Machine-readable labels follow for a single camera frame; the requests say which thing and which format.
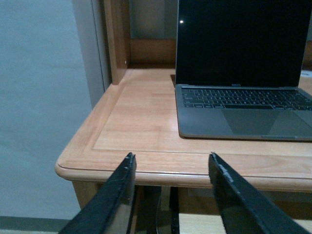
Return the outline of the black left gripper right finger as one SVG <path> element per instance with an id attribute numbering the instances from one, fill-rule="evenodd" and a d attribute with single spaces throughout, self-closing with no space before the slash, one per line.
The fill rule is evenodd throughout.
<path id="1" fill-rule="evenodd" d="M 216 153 L 209 155 L 208 169 L 226 233 L 308 233 Z"/>

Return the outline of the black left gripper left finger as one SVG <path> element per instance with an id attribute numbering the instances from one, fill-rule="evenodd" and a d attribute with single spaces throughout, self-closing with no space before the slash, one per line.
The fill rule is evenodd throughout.
<path id="1" fill-rule="evenodd" d="M 135 197 L 136 157 L 129 153 L 61 234 L 128 234 Z"/>

